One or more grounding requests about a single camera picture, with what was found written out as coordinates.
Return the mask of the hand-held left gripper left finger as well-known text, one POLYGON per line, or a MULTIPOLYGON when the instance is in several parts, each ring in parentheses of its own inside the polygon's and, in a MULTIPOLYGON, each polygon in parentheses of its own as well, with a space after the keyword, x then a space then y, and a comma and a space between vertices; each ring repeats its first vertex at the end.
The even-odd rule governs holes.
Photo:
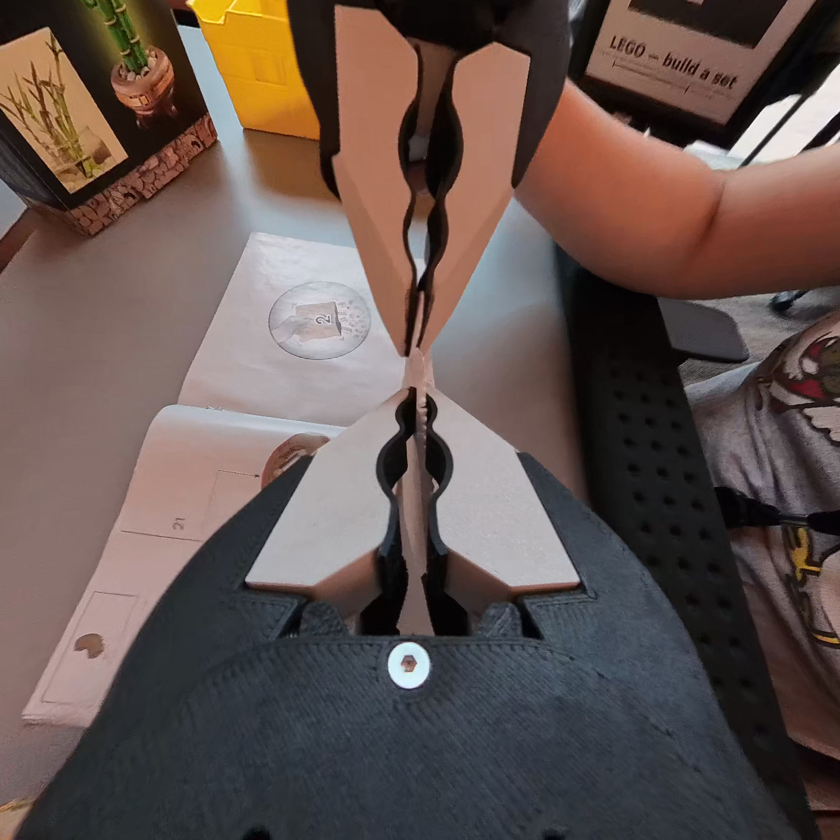
POLYGON ((416 389, 405 388, 306 459, 248 587, 329 603, 363 634, 397 634, 408 575, 394 488, 416 407, 416 389))

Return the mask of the small white paper bag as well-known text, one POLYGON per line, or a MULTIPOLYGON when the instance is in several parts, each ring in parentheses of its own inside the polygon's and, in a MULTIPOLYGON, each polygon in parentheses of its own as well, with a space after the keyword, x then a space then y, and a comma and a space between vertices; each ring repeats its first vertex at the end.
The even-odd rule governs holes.
POLYGON ((399 487, 402 550, 408 583, 398 622, 404 635, 432 636, 434 629, 428 613, 424 590, 427 572, 427 514, 433 480, 426 468, 427 388, 434 383, 427 361, 414 348, 406 360, 404 385, 415 390, 415 430, 406 442, 406 473, 399 487))

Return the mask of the yellow plastic bin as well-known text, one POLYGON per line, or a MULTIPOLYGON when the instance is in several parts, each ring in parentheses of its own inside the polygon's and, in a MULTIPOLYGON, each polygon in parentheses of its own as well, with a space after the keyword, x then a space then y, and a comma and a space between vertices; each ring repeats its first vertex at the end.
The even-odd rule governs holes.
POLYGON ((286 1, 189 1, 242 126, 307 140, 319 120, 298 68, 286 1))

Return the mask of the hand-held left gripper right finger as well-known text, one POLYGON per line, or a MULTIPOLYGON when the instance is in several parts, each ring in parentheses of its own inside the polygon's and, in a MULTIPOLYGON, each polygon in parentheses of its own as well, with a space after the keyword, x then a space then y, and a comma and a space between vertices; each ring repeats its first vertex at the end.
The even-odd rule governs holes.
POLYGON ((495 603, 578 588, 521 454, 442 392, 427 392, 426 408, 423 588, 434 633, 469 634, 495 603))

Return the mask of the person's right forearm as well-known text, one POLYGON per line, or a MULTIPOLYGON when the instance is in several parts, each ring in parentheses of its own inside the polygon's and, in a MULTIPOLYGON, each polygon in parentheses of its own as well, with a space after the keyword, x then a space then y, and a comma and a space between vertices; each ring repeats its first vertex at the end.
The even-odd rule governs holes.
POLYGON ((633 291, 696 300, 838 285, 838 144, 715 171, 567 81, 516 197, 582 267, 633 291))

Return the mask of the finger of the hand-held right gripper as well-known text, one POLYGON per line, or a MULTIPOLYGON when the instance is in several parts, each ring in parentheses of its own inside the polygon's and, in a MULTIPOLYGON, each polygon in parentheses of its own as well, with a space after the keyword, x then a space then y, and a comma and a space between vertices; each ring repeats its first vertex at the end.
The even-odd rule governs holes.
POLYGON ((419 347, 428 353, 452 316, 512 196, 530 58, 491 43, 458 60, 447 104, 454 113, 455 162, 429 221, 427 309, 419 347))
POLYGON ((403 125, 419 84, 415 48, 375 8, 334 8, 339 152, 332 168, 374 303, 396 351, 409 354, 416 267, 407 245, 414 194, 403 125))

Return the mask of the white instruction booklet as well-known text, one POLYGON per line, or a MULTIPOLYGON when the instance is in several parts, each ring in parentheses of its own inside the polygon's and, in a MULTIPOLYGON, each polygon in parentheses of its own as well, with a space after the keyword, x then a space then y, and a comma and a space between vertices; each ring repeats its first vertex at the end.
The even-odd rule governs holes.
POLYGON ((213 408, 161 409, 143 441, 100 561, 22 719, 85 728, 157 602, 196 551, 261 491, 291 435, 342 427, 213 408))

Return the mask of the person's printed shirt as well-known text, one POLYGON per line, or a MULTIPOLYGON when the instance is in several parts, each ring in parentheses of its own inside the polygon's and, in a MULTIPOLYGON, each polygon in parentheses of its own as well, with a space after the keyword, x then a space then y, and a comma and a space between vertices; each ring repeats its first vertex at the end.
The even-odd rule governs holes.
POLYGON ((812 809, 837 837, 838 310, 688 398, 715 487, 748 504, 732 550, 812 809))

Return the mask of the grey rounded pad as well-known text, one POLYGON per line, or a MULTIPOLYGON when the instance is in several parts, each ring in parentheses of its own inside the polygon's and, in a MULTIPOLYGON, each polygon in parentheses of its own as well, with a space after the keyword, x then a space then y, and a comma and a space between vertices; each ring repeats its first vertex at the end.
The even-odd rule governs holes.
POLYGON ((668 341, 680 362, 740 364, 749 357, 737 323, 724 311, 698 303, 658 298, 668 341))

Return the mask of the black bamboo picture box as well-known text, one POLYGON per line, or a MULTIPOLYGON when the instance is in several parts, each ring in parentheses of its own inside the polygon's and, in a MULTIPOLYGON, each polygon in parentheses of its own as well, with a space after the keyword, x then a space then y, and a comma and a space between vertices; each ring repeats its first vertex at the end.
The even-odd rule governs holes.
POLYGON ((94 236, 217 141, 162 1, 1 2, 2 180, 94 236))

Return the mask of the framed marker sign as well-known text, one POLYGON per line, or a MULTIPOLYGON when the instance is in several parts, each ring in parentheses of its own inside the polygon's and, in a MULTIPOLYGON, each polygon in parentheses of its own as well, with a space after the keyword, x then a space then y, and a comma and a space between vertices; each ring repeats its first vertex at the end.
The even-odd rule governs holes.
POLYGON ((814 5, 612 1, 584 78, 724 125, 814 5))

